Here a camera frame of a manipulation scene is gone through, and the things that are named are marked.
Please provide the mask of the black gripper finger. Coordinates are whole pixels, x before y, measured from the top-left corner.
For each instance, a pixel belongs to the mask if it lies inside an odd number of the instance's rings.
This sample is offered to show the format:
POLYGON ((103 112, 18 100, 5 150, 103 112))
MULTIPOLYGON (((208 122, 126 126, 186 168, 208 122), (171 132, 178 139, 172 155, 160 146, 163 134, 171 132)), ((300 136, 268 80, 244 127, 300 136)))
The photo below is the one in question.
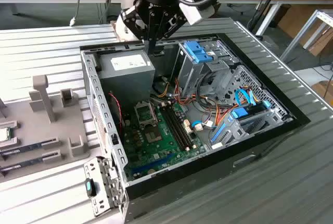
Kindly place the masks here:
POLYGON ((153 48, 159 40, 169 38, 186 22, 187 19, 181 11, 176 13, 164 12, 154 36, 153 48))
POLYGON ((145 44, 147 53, 154 50, 154 13, 147 0, 136 0, 134 5, 121 12, 125 26, 145 44))

